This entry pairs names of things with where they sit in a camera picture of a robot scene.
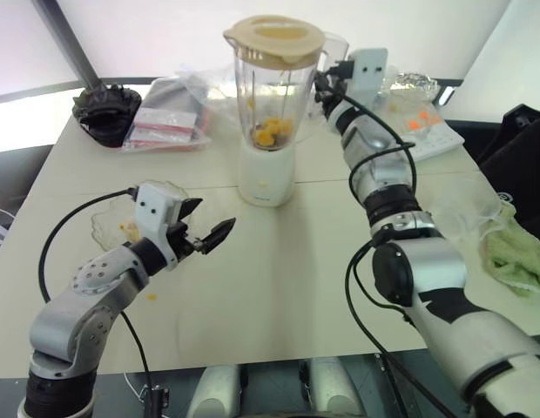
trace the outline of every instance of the black bag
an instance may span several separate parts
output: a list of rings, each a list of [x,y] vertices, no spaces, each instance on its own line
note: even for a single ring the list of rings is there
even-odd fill
[[[509,138],[504,124],[499,138]],[[480,164],[502,199],[516,207],[517,222],[540,240],[540,118],[528,123]]]
[[[74,102],[72,115],[80,126],[101,145],[117,148],[123,144],[141,98],[121,85],[99,84],[84,90]]]

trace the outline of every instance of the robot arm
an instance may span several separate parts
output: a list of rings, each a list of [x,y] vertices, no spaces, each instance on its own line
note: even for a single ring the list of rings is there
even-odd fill
[[[235,219],[204,239],[187,239],[182,219],[201,199],[182,199],[171,188],[144,183],[138,189],[135,220],[142,239],[115,248],[81,266],[67,289],[36,317],[30,342],[30,378],[18,416],[90,417],[96,370],[107,336],[149,277],[172,270],[194,251],[204,254],[221,243]]]
[[[385,65],[385,50],[358,50],[329,74],[336,90],[368,105],[380,84],[366,73]],[[355,169],[350,186],[367,211],[377,290],[403,308],[476,416],[540,417],[540,345],[500,314],[467,300],[464,261],[419,207],[402,153],[358,165],[395,147],[394,139],[364,111],[327,92],[322,77],[316,78],[317,101]]]

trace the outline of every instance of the blender base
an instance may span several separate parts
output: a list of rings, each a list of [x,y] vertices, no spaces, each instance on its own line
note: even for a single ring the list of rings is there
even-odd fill
[[[294,144],[277,151],[240,147],[239,192],[251,205],[276,207],[286,203],[294,192]]]

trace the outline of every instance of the wire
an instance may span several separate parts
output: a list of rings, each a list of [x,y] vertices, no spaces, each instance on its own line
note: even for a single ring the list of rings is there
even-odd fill
[[[148,368],[148,362],[146,361],[146,355],[145,350],[142,347],[142,342],[140,342],[140,338],[137,335],[137,332],[134,330],[134,327],[131,324],[131,320],[129,320],[129,317],[124,311],[121,311],[121,317],[125,321],[125,324],[127,324],[129,331],[131,331],[132,338],[134,338],[134,342],[137,343],[138,351],[140,352],[140,360],[142,360],[142,366],[145,369],[145,375],[146,375],[146,390],[148,391],[148,397],[150,399],[150,407],[152,407],[152,400],[154,399],[152,396],[152,375],[150,374],[150,369]]]
[[[50,250],[51,242],[53,242],[53,239],[57,235],[57,233],[61,230],[64,224],[69,221],[73,216],[75,216],[77,213],[83,211],[88,206],[92,206],[98,202],[101,202],[103,200],[116,198],[117,196],[123,196],[124,194],[131,194],[134,189],[125,189],[120,190],[119,192],[109,193],[104,196],[100,196],[99,198],[92,199],[81,206],[77,207],[73,211],[69,212],[64,218],[62,218],[57,225],[55,225],[55,228],[51,231],[50,235],[47,237],[47,240],[45,241],[44,248],[42,248],[42,253],[40,254],[40,260],[37,263],[37,282],[40,286],[40,292],[42,294],[42,298],[44,298],[45,303],[49,302],[51,300],[50,294],[47,291],[47,286],[45,285],[45,274],[44,274],[44,268],[45,268],[45,258],[47,256],[47,252]]]
[[[47,237],[47,240],[44,243],[44,248],[42,248],[42,253],[40,254],[40,260],[37,265],[37,278],[38,278],[38,284],[40,287],[40,292],[42,294],[42,297],[44,298],[45,303],[48,303],[51,300],[50,294],[47,290],[47,286],[45,284],[45,274],[44,274],[44,267],[45,267],[45,259],[47,257],[47,253],[50,249],[51,243],[55,239],[58,232],[61,230],[64,224],[66,224],[73,216],[75,216],[77,213],[83,211],[88,206],[92,206],[98,202],[116,198],[117,196],[123,196],[125,194],[131,194],[133,195],[135,189],[129,188],[125,190],[120,190],[118,192],[109,193],[104,196],[100,196],[99,198],[92,199],[86,203],[83,203],[81,206],[77,207],[73,211],[69,212],[64,218],[62,218],[57,225],[53,228],[50,235]],[[152,375],[150,373],[150,369],[148,368],[148,363],[146,361],[146,355],[145,350],[142,347],[142,342],[140,342],[140,338],[137,335],[137,332],[135,331],[134,327],[131,324],[131,320],[129,320],[129,317],[124,311],[121,311],[121,317],[125,321],[125,324],[129,328],[129,331],[131,332],[132,338],[137,344],[138,351],[140,352],[140,360],[142,360],[142,365],[145,370],[146,375],[146,382],[148,384],[148,395],[150,397],[150,405],[152,405]]]
[[[375,298],[373,298],[368,292],[367,292],[367,289],[365,289],[365,287],[363,286],[363,283],[361,282],[361,280],[359,279],[359,274],[357,273],[357,267],[359,266],[359,262],[363,259],[364,255],[368,252],[369,249],[366,249],[366,251],[364,251],[363,254],[360,254],[359,252],[357,252],[359,255],[359,257],[355,260],[354,264],[353,264],[353,272],[354,272],[354,276],[355,276],[355,281],[357,282],[357,285],[359,286],[359,288],[361,289],[361,291],[363,292],[363,294],[367,297],[367,299],[375,306],[377,307],[381,307],[382,309],[392,309],[393,311],[396,311],[396,312],[399,312],[400,314],[402,314],[402,316],[404,317],[404,319],[406,318],[406,313],[403,311],[403,309],[401,309],[400,307],[397,307],[396,305],[387,305],[387,304],[384,304],[384,303],[381,303],[379,301],[377,301]]]
[[[4,209],[0,208],[0,213],[4,213],[5,215],[9,215],[12,218],[12,220],[15,220],[15,215],[13,215],[10,212],[5,211]]]
[[[351,277],[351,271],[355,263],[361,261],[361,259],[368,253],[372,247],[372,242],[367,242],[362,246],[359,251],[357,251],[351,260],[348,263],[348,269],[346,271],[345,278],[345,291],[346,291],[346,300],[348,301],[349,312],[354,317],[355,322],[361,329],[361,331],[367,336],[367,338],[379,349],[382,355],[400,372],[400,374],[405,377],[409,383],[411,383],[419,392],[425,396],[431,404],[433,404],[440,412],[447,416],[448,418],[457,418],[447,407],[444,405],[432,392],[430,392],[420,381],[418,381],[412,374],[409,372],[368,330],[368,328],[363,324],[359,315],[355,311],[353,301],[351,300],[351,293],[349,291],[349,279]]]
[[[389,148],[389,149],[384,150],[384,151],[376,152],[373,155],[369,155],[368,157],[366,157],[366,158],[362,159],[360,162],[358,162],[354,166],[353,170],[349,173],[349,179],[348,179],[349,190],[350,190],[351,194],[353,195],[353,197],[355,198],[355,200],[359,202],[359,198],[357,197],[357,192],[355,191],[355,189],[353,187],[353,179],[354,179],[355,174],[357,173],[357,170],[359,170],[359,168],[362,165],[365,165],[366,163],[368,163],[369,161],[371,161],[371,160],[373,160],[375,158],[382,157],[383,155],[388,155],[388,154],[391,154],[393,152],[407,151],[409,148],[412,148],[414,146],[415,146],[415,144],[413,142],[406,142],[405,144],[397,146],[396,148]]]
[[[366,106],[359,103],[357,100],[351,98],[350,96],[347,96],[343,91],[337,90],[334,87],[332,87],[328,82],[319,84],[324,90],[327,90],[331,92],[332,94],[336,95],[337,97],[345,100],[346,102],[350,103],[353,107],[359,109],[363,114],[369,116],[371,119],[373,119],[378,125],[380,125],[386,132],[388,132],[392,137],[394,138],[394,141],[402,146],[406,143],[400,138],[400,135],[396,133],[386,122],[384,122],[382,119],[380,119],[375,113],[371,112]],[[413,193],[417,191],[417,170],[415,169],[415,161],[413,160],[413,156],[411,155],[411,152],[409,152],[408,148],[405,149],[399,149],[397,151],[403,151],[406,154],[406,157],[408,158],[409,162],[409,169],[411,170],[411,188],[413,189]]]

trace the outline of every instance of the yellow fruit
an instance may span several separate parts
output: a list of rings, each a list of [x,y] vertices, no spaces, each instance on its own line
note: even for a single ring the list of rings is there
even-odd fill
[[[289,135],[294,130],[294,123],[291,119],[284,119],[280,121],[280,133]]]
[[[277,125],[280,122],[278,118],[266,118],[262,123],[262,126],[267,128],[269,125]]]
[[[267,131],[256,131],[254,140],[260,146],[272,146],[273,136]]]
[[[264,130],[270,135],[275,135],[276,133],[280,132],[280,126],[278,124],[271,124],[267,126]]]

